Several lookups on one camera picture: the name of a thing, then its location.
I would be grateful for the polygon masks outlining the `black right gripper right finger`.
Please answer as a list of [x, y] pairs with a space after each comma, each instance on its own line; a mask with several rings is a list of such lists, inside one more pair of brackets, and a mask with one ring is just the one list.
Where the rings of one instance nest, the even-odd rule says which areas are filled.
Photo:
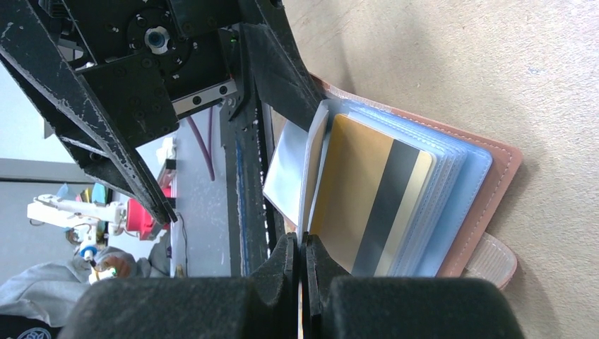
[[355, 277], [304, 234], [305, 338], [523, 338], [506, 298], [478, 278]]

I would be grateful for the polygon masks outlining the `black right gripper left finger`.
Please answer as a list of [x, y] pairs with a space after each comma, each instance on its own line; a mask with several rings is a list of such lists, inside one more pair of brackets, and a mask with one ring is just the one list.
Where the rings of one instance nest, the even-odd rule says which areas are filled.
[[282, 236], [246, 277], [135, 278], [97, 282], [60, 338], [296, 338], [297, 235]]

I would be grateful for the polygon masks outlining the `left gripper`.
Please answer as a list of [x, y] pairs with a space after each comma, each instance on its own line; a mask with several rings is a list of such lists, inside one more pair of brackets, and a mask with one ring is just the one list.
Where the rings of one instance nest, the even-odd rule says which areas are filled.
[[[71, 55], [62, 55], [65, 49]], [[176, 215], [136, 147], [251, 92], [304, 131], [322, 93], [280, 1], [1, 2], [1, 64], [86, 176]]]

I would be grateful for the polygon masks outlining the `blue card sleeves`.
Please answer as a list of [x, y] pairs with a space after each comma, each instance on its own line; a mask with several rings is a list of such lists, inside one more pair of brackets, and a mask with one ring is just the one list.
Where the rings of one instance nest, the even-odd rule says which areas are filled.
[[485, 149], [413, 121], [352, 100], [320, 103], [308, 131], [287, 123], [275, 149], [263, 187], [265, 197], [297, 228], [311, 232], [312, 216], [328, 149], [333, 119], [338, 114], [388, 132], [437, 158], [408, 229], [386, 275], [418, 275], [437, 268], [446, 257], [473, 199], [492, 164]]

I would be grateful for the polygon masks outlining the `gold card with black stripe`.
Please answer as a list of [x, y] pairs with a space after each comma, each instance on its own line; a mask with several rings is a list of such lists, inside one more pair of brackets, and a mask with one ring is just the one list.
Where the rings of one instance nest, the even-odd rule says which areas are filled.
[[432, 153], [336, 115], [312, 234], [347, 272], [386, 275], [436, 163]]

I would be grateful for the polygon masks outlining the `pink card holder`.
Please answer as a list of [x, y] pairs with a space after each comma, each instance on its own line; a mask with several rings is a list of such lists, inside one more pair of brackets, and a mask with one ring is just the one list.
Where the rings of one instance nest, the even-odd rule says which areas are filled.
[[460, 230], [456, 232], [453, 244], [447, 249], [444, 261], [435, 269], [420, 266], [417, 273], [421, 276], [436, 273], [438, 277], [464, 275], [481, 278], [503, 290], [513, 278], [518, 261], [507, 245], [485, 230], [520, 167], [522, 152], [514, 146], [341, 90], [316, 75], [312, 77], [327, 95], [376, 107], [388, 114], [405, 118], [490, 152], [492, 164], [489, 172], [473, 199], [472, 207], [465, 215]]

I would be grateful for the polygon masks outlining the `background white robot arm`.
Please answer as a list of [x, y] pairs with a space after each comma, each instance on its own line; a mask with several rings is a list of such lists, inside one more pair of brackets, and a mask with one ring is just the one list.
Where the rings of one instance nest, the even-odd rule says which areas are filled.
[[136, 148], [221, 105], [238, 277], [122, 279], [121, 203], [36, 197], [76, 234], [89, 291], [60, 338], [522, 338], [485, 232], [519, 149], [311, 75], [279, 1], [2, 1], [1, 64], [75, 163], [154, 237], [189, 218]]

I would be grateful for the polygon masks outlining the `person in grey hoodie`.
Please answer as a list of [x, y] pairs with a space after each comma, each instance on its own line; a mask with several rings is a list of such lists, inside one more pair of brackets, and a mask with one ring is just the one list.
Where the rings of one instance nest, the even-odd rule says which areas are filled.
[[[170, 275], [170, 245], [155, 244], [146, 258], [136, 259], [116, 247], [95, 256], [113, 267], [119, 278], [163, 278]], [[54, 338], [90, 287], [91, 266], [80, 256], [37, 264], [1, 285], [2, 338]]]

